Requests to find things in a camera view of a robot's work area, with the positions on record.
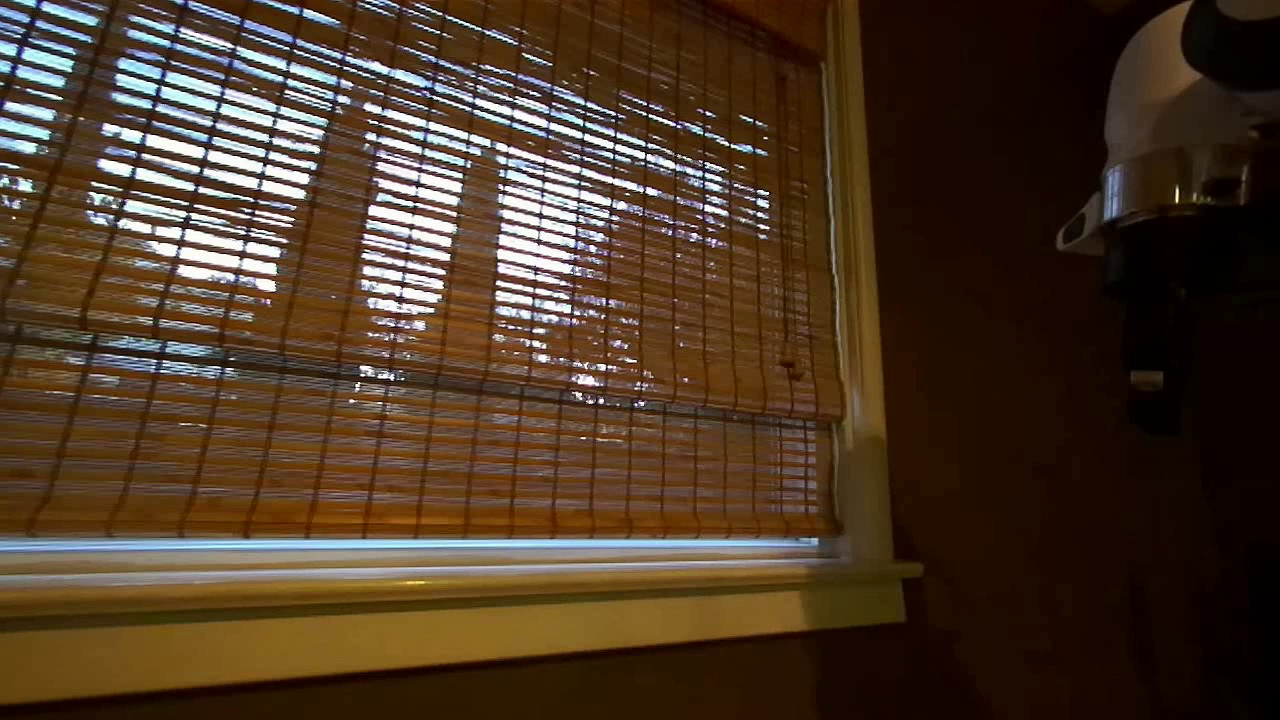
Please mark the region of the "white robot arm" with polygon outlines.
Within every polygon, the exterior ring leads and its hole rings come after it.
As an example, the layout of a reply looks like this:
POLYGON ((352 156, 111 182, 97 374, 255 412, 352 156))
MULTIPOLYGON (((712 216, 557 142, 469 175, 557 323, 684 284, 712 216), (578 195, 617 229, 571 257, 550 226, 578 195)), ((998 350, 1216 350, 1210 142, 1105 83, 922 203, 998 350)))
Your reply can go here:
POLYGON ((1188 323, 1280 289, 1280 0, 1177 0, 1115 55, 1096 191, 1057 229, 1124 309, 1127 421, 1177 434, 1188 323))

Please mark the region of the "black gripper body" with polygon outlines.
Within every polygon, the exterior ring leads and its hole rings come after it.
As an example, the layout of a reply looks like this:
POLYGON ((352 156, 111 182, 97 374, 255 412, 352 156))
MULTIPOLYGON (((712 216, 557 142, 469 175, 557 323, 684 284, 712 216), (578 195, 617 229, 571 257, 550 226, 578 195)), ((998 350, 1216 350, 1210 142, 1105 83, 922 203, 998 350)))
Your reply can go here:
POLYGON ((1190 303, 1221 294, 1226 248, 1198 220, 1127 226, 1105 246, 1120 303, 1124 412, 1168 436, 1184 423, 1190 303))

